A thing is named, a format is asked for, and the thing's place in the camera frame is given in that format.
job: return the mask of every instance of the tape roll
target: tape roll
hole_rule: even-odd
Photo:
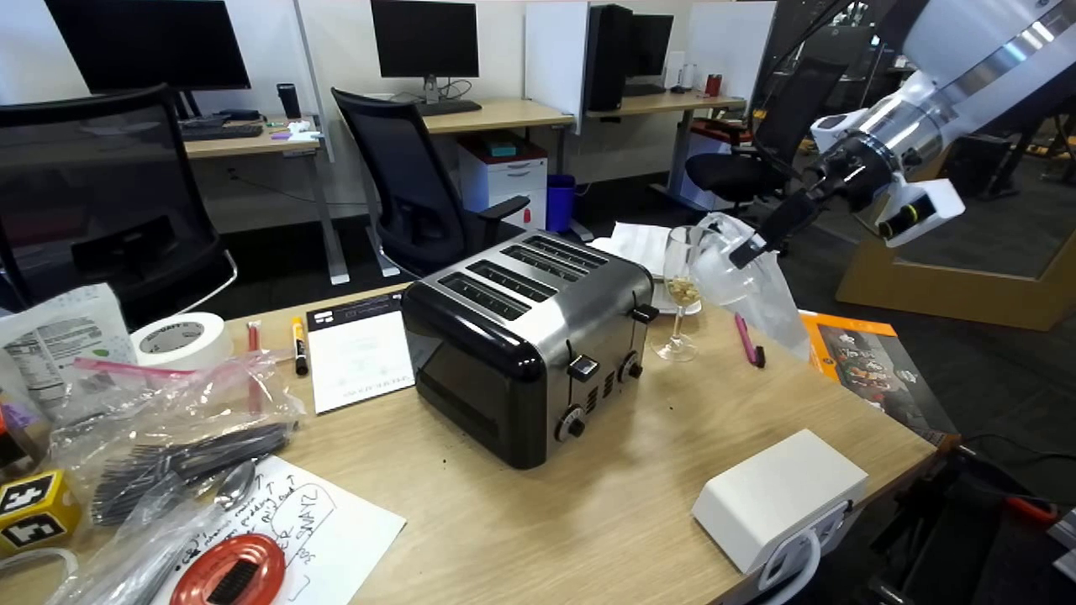
[[[133,336],[139,367],[207,369],[229,358],[226,318],[178,312],[141,326]]]

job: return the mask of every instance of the monitor screen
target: monitor screen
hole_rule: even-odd
[[[89,89],[247,87],[226,0],[47,0]]]
[[[663,73],[669,32],[673,32],[673,13],[634,13],[633,32],[629,32],[633,44],[624,56],[624,73],[629,76]]]
[[[382,76],[478,76],[473,3],[372,0]]]

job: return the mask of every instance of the stainless steel toaster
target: stainless steel toaster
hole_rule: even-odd
[[[404,326],[416,394],[512,467],[553,443],[642,374],[653,276],[544,232],[416,278]]]

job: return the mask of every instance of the office chair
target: office chair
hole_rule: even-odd
[[[332,97],[381,195],[381,246],[408,271],[438,271],[502,241],[507,235],[505,217],[529,206],[529,198],[507,198],[484,214],[469,214],[414,104],[360,97],[335,87]]]
[[[767,117],[748,134],[754,152],[740,148],[745,131],[728,131],[733,153],[692,153],[685,176],[697,189],[733,200],[728,214],[740,214],[748,200],[767,195],[784,195],[792,177],[792,159],[807,136],[809,120],[819,113],[823,99],[832,95],[849,56],[867,47],[867,29],[819,29],[803,44],[803,53],[790,76],[771,89],[762,104]]]
[[[168,87],[0,107],[0,261],[4,304],[112,283],[132,328],[235,283]]]

